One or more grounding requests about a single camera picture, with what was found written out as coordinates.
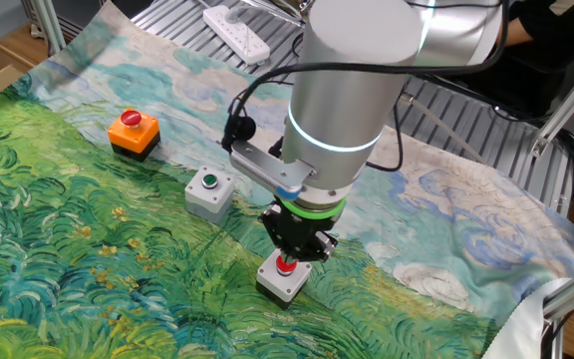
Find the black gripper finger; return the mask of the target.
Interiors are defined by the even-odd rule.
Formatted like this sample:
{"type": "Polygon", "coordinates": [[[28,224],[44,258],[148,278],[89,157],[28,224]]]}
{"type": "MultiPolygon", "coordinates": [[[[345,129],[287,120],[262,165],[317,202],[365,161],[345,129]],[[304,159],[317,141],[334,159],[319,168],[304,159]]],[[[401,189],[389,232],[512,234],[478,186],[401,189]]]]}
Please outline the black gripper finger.
{"type": "Polygon", "coordinates": [[[296,257],[299,261],[304,262],[325,262],[333,254],[337,244],[337,239],[327,232],[317,231],[303,244],[297,246],[296,257]]]}
{"type": "Polygon", "coordinates": [[[286,264],[293,264],[297,259],[284,250],[284,241],[279,236],[278,222],[280,219],[281,207],[279,204],[270,204],[259,216],[259,221],[264,225],[274,246],[279,250],[279,256],[286,264]]]}

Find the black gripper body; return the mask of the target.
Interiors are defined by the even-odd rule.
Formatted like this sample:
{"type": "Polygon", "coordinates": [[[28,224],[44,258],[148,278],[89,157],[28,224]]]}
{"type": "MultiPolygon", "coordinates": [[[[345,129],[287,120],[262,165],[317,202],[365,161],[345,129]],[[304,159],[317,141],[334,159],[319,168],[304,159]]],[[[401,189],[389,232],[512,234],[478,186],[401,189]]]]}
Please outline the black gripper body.
{"type": "Polygon", "coordinates": [[[296,259],[296,250],[299,244],[317,231],[327,232],[334,227],[340,217],[340,206],[327,211],[308,211],[290,201],[273,201],[281,207],[278,232],[283,239],[283,248],[296,259]]]}

